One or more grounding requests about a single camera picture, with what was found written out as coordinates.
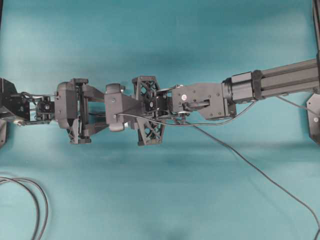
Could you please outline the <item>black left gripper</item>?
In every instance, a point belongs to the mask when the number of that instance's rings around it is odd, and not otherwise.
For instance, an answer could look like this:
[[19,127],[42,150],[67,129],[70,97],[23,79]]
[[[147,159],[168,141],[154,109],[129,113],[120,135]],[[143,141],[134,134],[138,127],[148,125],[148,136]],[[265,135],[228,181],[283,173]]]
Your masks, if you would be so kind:
[[103,103],[105,94],[88,82],[85,78],[73,78],[60,83],[54,100],[54,118],[75,145],[91,143],[90,136],[109,127],[105,121],[89,124],[88,101]]

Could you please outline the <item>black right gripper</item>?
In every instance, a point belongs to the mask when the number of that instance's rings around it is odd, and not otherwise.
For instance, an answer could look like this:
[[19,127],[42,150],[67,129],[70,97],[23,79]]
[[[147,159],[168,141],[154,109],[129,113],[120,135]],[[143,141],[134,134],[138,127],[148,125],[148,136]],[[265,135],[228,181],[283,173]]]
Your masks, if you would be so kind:
[[134,98],[141,102],[136,112],[138,145],[160,144],[165,131],[165,120],[170,115],[168,92],[171,88],[160,88],[155,76],[138,76],[132,80]]

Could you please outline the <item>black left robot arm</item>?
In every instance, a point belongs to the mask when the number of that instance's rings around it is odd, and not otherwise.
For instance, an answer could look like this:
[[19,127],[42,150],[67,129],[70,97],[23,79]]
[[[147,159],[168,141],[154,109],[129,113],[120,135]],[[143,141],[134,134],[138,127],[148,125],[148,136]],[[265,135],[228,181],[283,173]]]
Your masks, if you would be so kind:
[[8,124],[45,125],[55,121],[65,129],[71,144],[89,144],[91,136],[108,127],[105,121],[89,122],[89,103],[104,102],[104,94],[85,78],[73,78],[57,86],[54,94],[18,92],[0,80],[0,144],[7,140]]

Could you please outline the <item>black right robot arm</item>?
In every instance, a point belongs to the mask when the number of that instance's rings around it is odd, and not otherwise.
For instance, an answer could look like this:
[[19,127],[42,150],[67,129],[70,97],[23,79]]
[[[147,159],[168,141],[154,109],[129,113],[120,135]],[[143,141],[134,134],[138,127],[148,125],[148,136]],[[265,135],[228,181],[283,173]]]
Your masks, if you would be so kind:
[[154,81],[133,80],[145,92],[137,95],[141,107],[136,115],[150,122],[184,118],[199,112],[206,120],[227,124],[239,116],[236,105],[312,91],[320,94],[320,60],[318,58],[233,75],[221,83],[195,83],[159,89]]

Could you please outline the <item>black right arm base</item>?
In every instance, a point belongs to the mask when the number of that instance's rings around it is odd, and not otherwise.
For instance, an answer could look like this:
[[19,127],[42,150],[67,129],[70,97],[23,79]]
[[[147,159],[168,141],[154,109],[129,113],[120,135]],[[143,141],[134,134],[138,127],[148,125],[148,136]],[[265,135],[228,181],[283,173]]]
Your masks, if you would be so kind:
[[320,95],[314,93],[307,101],[308,130],[310,138],[320,144]]

